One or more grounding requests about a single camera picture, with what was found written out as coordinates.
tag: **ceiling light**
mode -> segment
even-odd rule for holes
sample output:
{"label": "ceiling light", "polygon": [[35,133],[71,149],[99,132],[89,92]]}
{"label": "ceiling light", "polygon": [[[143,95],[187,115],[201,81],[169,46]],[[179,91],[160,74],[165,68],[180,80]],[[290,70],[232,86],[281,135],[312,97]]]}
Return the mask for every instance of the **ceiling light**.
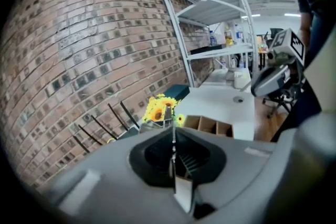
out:
{"label": "ceiling light", "polygon": [[301,14],[285,13],[285,16],[291,16],[291,17],[301,17]]}
{"label": "ceiling light", "polygon": [[252,17],[259,17],[260,14],[252,14],[251,16]]}

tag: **white metal shelf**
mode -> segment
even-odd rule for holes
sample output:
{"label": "white metal shelf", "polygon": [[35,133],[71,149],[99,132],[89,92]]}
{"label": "white metal shelf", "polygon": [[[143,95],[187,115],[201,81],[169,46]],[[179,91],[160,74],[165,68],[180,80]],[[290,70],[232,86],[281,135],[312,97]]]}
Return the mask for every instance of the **white metal shelf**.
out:
{"label": "white metal shelf", "polygon": [[[176,32],[177,41],[180,46],[181,55],[185,65],[189,84],[195,87],[191,60],[214,58],[232,54],[246,54],[253,52],[253,72],[257,71],[258,48],[256,36],[254,34],[251,10],[247,0],[189,0],[190,5],[180,12],[176,13],[170,0],[164,0],[168,13],[172,20],[173,28]],[[251,44],[235,45],[225,49],[202,52],[200,54],[188,55],[188,51],[183,39],[180,23],[194,24],[200,27],[206,27],[216,23],[226,22],[229,20],[239,19],[241,15],[247,16],[250,34],[252,36]]]}
{"label": "white metal shelf", "polygon": [[187,60],[196,60],[196,59],[205,59],[205,58],[213,58],[220,57],[224,55],[233,55],[233,54],[245,54],[248,52],[252,52],[253,47],[251,44],[241,44],[241,45],[233,45],[231,47],[227,47],[219,50],[210,50],[206,52],[200,52],[198,54],[192,54],[187,56]]}

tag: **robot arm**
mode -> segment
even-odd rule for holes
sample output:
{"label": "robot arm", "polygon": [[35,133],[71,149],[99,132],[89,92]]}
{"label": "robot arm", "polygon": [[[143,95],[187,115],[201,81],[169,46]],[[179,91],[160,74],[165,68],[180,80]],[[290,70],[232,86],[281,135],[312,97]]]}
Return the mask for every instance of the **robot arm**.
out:
{"label": "robot arm", "polygon": [[306,48],[291,29],[279,32],[273,40],[268,56],[268,66],[252,83],[251,91],[256,97],[265,96],[282,89],[292,78],[292,85],[303,79]]}

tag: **brick wall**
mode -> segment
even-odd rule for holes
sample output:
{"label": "brick wall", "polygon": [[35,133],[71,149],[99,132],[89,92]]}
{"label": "brick wall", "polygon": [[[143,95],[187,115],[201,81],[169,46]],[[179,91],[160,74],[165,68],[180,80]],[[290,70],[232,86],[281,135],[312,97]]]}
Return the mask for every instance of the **brick wall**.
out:
{"label": "brick wall", "polygon": [[[177,1],[176,5],[185,5]],[[208,40],[206,29],[185,26],[188,47]],[[187,84],[181,53],[162,0],[17,0],[1,38],[2,141],[19,177],[40,188],[111,138],[90,115],[124,132],[107,104],[131,124],[148,98]],[[204,79],[211,69],[195,75]]]}

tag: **plastic bottle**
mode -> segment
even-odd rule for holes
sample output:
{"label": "plastic bottle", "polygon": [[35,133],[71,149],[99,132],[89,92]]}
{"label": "plastic bottle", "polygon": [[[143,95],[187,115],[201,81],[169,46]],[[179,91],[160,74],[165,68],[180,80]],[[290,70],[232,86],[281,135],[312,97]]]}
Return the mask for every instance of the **plastic bottle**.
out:
{"label": "plastic bottle", "polygon": [[217,40],[215,38],[214,32],[210,30],[210,46],[216,46]]}

